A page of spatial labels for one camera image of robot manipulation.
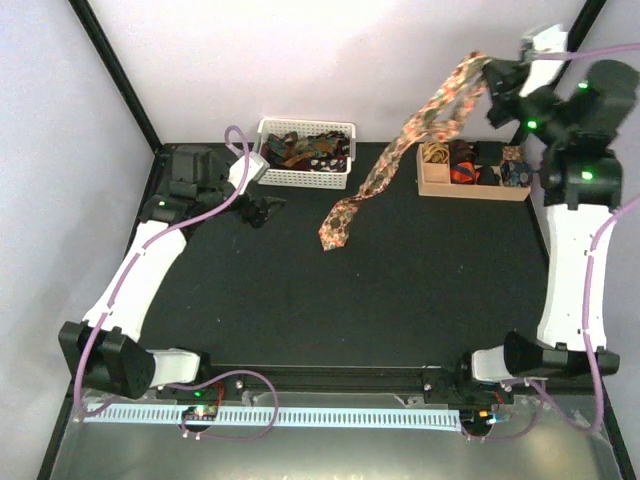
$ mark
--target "black table surface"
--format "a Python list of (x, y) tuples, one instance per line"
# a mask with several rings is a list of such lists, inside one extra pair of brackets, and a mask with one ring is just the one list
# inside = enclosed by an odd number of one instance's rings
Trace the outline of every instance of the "black table surface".
[(141, 344), (218, 364), (400, 367), (451, 365), (512, 329), (535, 337), (547, 270), (527, 205), (418, 196), (415, 148), (346, 247), (322, 251), (320, 224), (383, 148), (358, 144), (346, 191), (256, 186), (288, 202), (262, 229), (233, 214), (200, 227)]

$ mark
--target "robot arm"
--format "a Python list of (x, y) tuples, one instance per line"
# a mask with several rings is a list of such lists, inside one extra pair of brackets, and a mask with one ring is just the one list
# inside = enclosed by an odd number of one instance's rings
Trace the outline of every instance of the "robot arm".
[[(222, 204), (238, 188), (244, 165), (244, 157), (229, 165), (205, 147), (171, 151), (166, 175), (157, 194), (144, 206), (131, 248), (113, 280), (80, 324), (66, 322), (60, 330), (59, 342), (73, 375), (89, 333), (108, 313), (90, 353), (84, 386), (135, 399), (151, 387), (196, 378), (200, 354), (177, 348), (148, 351), (137, 343), (149, 306), (196, 225), (171, 230), (147, 248), (143, 245), (172, 225)], [(284, 204), (270, 197), (256, 201), (246, 192), (248, 182), (258, 180), (267, 169), (265, 160), (252, 153), (247, 182), (228, 209), (254, 228), (264, 225)]]
[[(622, 167), (608, 146), (635, 105), (638, 72), (622, 62), (596, 62), (565, 102), (546, 86), (553, 77), (531, 89), (530, 74), (544, 70), (535, 64), (494, 60), (483, 73), (492, 125), (516, 119), (547, 145), (540, 169), (551, 242), (546, 304), (537, 342), (511, 332), (503, 345), (472, 354), (471, 377), (480, 382), (589, 372), (582, 332), (587, 261), (592, 235), (620, 205)], [(589, 337), (603, 375), (619, 367), (618, 355), (606, 350), (602, 314), (610, 235), (611, 229), (600, 240), (589, 309)]]

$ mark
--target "white cable tray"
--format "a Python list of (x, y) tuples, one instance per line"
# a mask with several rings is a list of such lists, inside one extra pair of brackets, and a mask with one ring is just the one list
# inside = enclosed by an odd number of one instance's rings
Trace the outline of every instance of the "white cable tray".
[[(89, 410), (99, 404), (90, 404)], [(115, 404), (86, 423), (135, 423), (146, 425), (179, 425), (187, 405)], [(189, 420), (188, 425), (265, 426), (271, 420), (273, 407), (220, 408), (214, 421)], [(297, 408), (281, 407), (277, 427), (376, 428), (445, 430), (459, 432), (457, 410), (397, 410), (370, 408)]]

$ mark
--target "necktie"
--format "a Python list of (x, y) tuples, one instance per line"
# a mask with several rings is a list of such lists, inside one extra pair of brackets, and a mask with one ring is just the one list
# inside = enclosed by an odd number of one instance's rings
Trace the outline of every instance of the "necktie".
[[(336, 203), (318, 231), (322, 248), (333, 250), (343, 247), (349, 238), (349, 228), (360, 206), (369, 198), (386, 190), (398, 171), (404, 152), (426, 135), (433, 141), (446, 142), (460, 133), (467, 116), (485, 90), (482, 67), (491, 59), (479, 52), (471, 52), (456, 67), (429, 102), (405, 124), (396, 138), (385, 148), (358, 193)], [(464, 89), (448, 120), (436, 122), (436, 117)]]

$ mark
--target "wooden box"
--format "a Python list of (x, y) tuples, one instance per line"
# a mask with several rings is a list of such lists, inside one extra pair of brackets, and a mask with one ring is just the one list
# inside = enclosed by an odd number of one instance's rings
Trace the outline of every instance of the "wooden box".
[[(448, 163), (429, 163), (422, 157), (422, 144), (418, 148), (418, 194), (425, 197), (474, 198), (477, 200), (506, 200), (521, 202), (531, 193), (531, 187), (505, 187), (489, 185), (459, 185), (451, 183)], [(500, 175), (500, 167), (492, 167)]]

